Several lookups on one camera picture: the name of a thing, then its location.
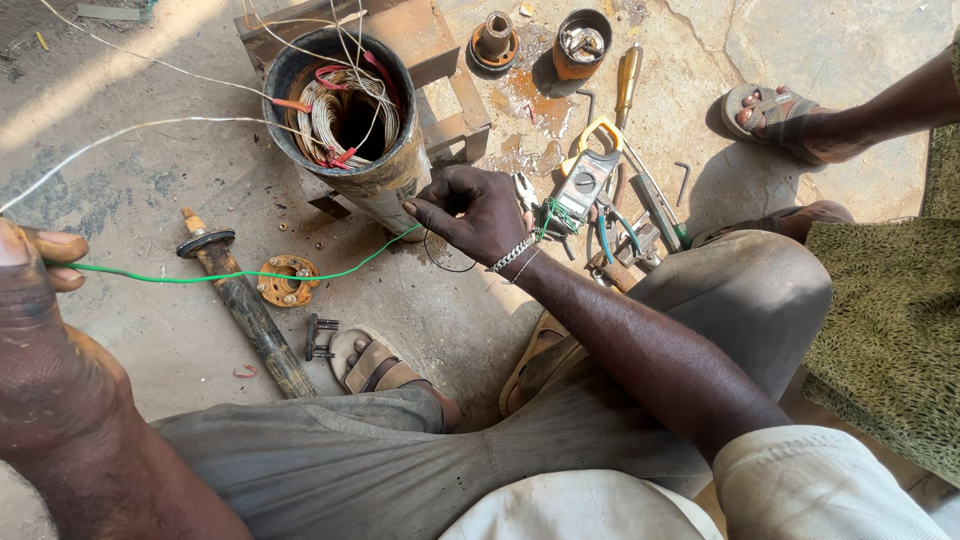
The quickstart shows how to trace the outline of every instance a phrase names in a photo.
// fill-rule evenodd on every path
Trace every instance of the black wire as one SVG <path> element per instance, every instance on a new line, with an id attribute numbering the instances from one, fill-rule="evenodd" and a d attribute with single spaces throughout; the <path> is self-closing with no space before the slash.
<path id="1" fill-rule="evenodd" d="M 477 265 L 477 261 L 475 260 L 473 264 L 470 265 L 470 268 L 465 268 L 463 270 L 453 270 L 451 268 L 442 267 L 436 260 L 433 259 L 433 256 L 430 255 L 430 250 L 426 247 L 426 239 L 429 237 L 430 237 L 430 231 L 427 231 L 427 233 L 423 236 L 423 251 L 426 252 L 427 258 L 429 258 L 430 262 L 432 262 L 434 266 L 436 266 L 437 268 L 440 268 L 441 270 L 446 270 L 447 272 L 453 272 L 455 274 L 462 274 L 464 272 L 469 272 L 470 270 L 473 269 L 474 266 Z"/>

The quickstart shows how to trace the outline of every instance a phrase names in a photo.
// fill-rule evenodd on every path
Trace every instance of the rusty flange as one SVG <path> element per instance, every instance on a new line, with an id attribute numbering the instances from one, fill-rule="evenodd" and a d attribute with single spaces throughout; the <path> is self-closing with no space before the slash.
<path id="1" fill-rule="evenodd" d="M 492 12 L 473 31 L 467 49 L 477 67 L 489 73 L 503 73 L 516 60 L 519 46 L 510 16 L 504 12 Z"/>
<path id="2" fill-rule="evenodd" d="M 313 278 L 319 276 L 317 267 L 312 262 L 295 255 L 271 257 L 260 268 L 260 272 Z M 297 307 L 308 304 L 313 299 L 313 293 L 310 292 L 310 289 L 319 284 L 320 280 L 308 282 L 260 276 L 256 280 L 256 290 L 260 291 L 264 300 L 274 306 Z"/>

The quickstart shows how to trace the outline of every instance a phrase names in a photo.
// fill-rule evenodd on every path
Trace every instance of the sandal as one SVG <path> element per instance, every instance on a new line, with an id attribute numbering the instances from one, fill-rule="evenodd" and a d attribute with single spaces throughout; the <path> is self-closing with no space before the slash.
<path id="1" fill-rule="evenodd" d="M 754 92 L 760 93 L 760 103 L 753 106 L 754 114 L 750 116 L 746 124 L 740 126 L 736 123 L 736 115 L 744 109 L 743 99 Z M 790 107 L 786 118 L 784 118 L 780 105 L 793 99 L 798 101 Z M 721 98 L 720 115 L 727 128 L 741 139 L 756 144 L 780 146 L 797 158 L 819 167 L 826 165 L 827 162 L 817 158 L 804 148 L 806 119 L 810 110 L 818 105 L 820 104 L 806 99 L 794 91 L 777 94 L 777 91 L 772 88 L 748 83 L 735 87 Z M 766 126 L 763 128 L 765 138 L 760 138 L 751 133 L 751 130 L 760 122 L 761 117 L 767 119 Z"/>
<path id="2" fill-rule="evenodd" d="M 782 217 L 787 217 L 793 215 L 800 211 L 803 207 L 790 207 L 788 209 L 777 210 L 774 213 L 761 217 L 760 219 L 748 219 L 747 221 L 741 221 L 735 225 L 727 225 L 724 227 L 718 227 L 711 231 L 706 231 L 704 233 L 697 234 L 693 238 L 693 242 L 690 244 L 690 249 L 699 248 L 700 246 L 715 240 L 724 234 L 734 233 L 736 231 L 769 231 L 771 233 L 780 233 L 780 222 L 778 219 Z M 726 229 L 733 228 L 732 231 L 726 233 L 720 233 Z"/>
<path id="3" fill-rule="evenodd" d="M 367 340 L 367 348 L 348 371 L 347 359 L 357 354 L 353 344 L 361 338 Z M 339 329 L 330 338 L 330 352 L 336 355 L 330 360 L 333 375 L 351 394 L 393 390 L 414 380 L 429 382 L 403 361 L 396 347 L 366 325 L 350 325 Z M 380 364 L 391 359 L 396 360 L 396 364 L 374 383 L 373 372 Z"/>
<path id="4" fill-rule="evenodd" d="M 516 383 L 520 379 L 520 373 L 523 372 L 523 368 L 527 367 L 530 358 L 568 335 L 570 335 L 570 332 L 566 331 L 566 328 L 560 324 L 560 321 L 545 309 L 543 315 L 540 316 L 540 320 L 537 321 L 537 325 L 534 327 L 534 334 L 530 337 L 530 344 L 527 345 L 527 350 L 523 352 L 523 356 L 520 357 L 520 362 L 516 364 L 514 372 L 510 374 L 506 384 L 503 385 L 503 389 L 500 390 L 500 414 L 503 415 L 504 418 L 509 416 L 507 413 L 507 400 L 510 399 L 510 393 L 516 388 Z"/>

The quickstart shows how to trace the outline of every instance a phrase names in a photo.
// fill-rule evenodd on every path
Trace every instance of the hand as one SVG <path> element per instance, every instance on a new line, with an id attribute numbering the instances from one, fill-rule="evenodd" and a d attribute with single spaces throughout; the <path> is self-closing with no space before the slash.
<path id="1" fill-rule="evenodd" d="M 95 432 L 131 393 L 116 359 L 60 318 L 55 292 L 80 288 L 84 277 L 43 264 L 87 250 L 79 236 L 0 218 L 0 459 L 31 458 Z"/>
<path id="2" fill-rule="evenodd" d="M 403 203 L 407 213 L 449 244 L 493 266 L 527 237 L 514 183 L 506 173 L 452 165 Z M 462 212 L 462 217 L 454 217 Z"/>

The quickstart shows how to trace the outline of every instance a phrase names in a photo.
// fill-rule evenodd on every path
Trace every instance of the green wire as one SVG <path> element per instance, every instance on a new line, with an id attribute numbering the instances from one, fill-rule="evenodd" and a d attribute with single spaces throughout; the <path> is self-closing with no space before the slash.
<path id="1" fill-rule="evenodd" d="M 77 270 L 86 270 L 89 272 L 106 272 L 107 274 L 116 274 L 118 276 L 124 276 L 127 278 L 132 278 L 134 280 L 140 280 L 142 282 L 154 282 L 154 283 L 199 283 L 199 282 L 215 282 L 217 280 L 223 280 L 226 278 L 239 278 L 240 276 L 266 276 L 268 278 L 283 278 L 284 280 L 297 280 L 300 282 L 314 282 L 318 280 L 329 280 L 331 278 L 339 278 L 345 276 L 350 272 L 356 272 L 360 269 L 361 266 L 370 262 L 370 259 L 383 253 L 383 250 L 387 249 L 390 244 L 393 244 L 397 240 L 400 240 L 403 236 L 406 236 L 410 231 L 416 229 L 417 227 L 422 227 L 422 225 L 414 225 L 410 229 L 407 229 L 403 234 L 394 238 L 393 240 L 387 242 L 383 245 L 382 248 L 376 250 L 376 253 L 360 261 L 360 264 L 357 264 L 353 268 L 350 268 L 346 272 L 340 272 L 339 274 L 330 274 L 329 276 L 317 276 L 317 277 L 307 277 L 299 278 L 297 276 L 284 276 L 283 274 L 271 274 L 270 272 L 254 272 L 253 270 L 242 270 L 240 272 L 234 272 L 232 274 L 224 274 L 222 276 L 203 276 L 202 278 L 152 278 L 150 276 L 140 276 L 139 274 L 134 274 L 133 272 L 128 272 L 126 270 L 118 270 L 116 268 L 110 268 L 109 266 L 96 266 L 94 264 L 80 264 L 78 262 L 65 262 L 65 263 L 55 263 L 50 261 L 45 261 L 51 266 L 62 266 L 64 268 L 74 268 Z"/>

